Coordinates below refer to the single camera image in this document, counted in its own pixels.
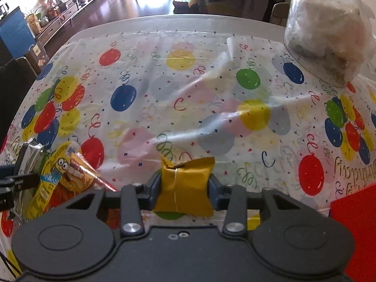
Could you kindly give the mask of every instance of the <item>white plastic bag in container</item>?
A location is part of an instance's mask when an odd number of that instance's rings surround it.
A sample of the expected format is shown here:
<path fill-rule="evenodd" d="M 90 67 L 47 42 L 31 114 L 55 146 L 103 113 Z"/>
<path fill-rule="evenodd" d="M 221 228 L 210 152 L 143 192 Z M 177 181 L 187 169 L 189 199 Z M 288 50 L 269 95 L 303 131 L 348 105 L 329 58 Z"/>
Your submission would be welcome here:
<path fill-rule="evenodd" d="M 285 46 L 313 75 L 342 87 L 376 52 L 370 18 L 361 0 L 291 0 Z"/>

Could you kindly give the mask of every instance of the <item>yellow wrapper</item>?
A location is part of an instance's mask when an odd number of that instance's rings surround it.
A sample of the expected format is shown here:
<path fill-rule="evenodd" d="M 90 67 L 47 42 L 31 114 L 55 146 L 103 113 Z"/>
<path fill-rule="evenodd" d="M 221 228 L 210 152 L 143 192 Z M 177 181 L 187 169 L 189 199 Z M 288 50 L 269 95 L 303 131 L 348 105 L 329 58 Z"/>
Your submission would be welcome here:
<path fill-rule="evenodd" d="M 46 161 L 41 173 L 41 183 L 27 210 L 28 219 L 34 219 L 43 214 L 53 191 L 68 168 L 70 155 L 80 150 L 76 142 L 67 141 L 61 144 Z"/>
<path fill-rule="evenodd" d="M 213 216 L 208 179 L 214 164 L 214 157 L 208 157 L 174 166 L 162 157 L 161 193 L 154 210 Z"/>

